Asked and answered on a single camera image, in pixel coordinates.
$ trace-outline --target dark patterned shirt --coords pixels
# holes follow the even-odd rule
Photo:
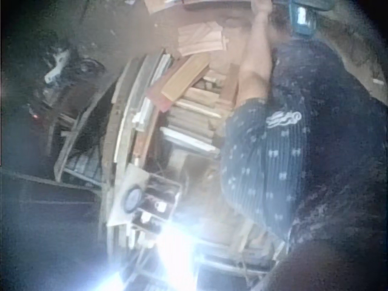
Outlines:
[[[382,250],[387,107],[322,42],[292,41],[274,59],[269,102],[250,99],[226,122],[224,196],[290,248]]]

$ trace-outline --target person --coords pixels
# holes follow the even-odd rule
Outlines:
[[[226,121],[221,186],[237,211],[287,242],[253,289],[386,286],[387,107],[317,39],[272,47],[256,16]]]

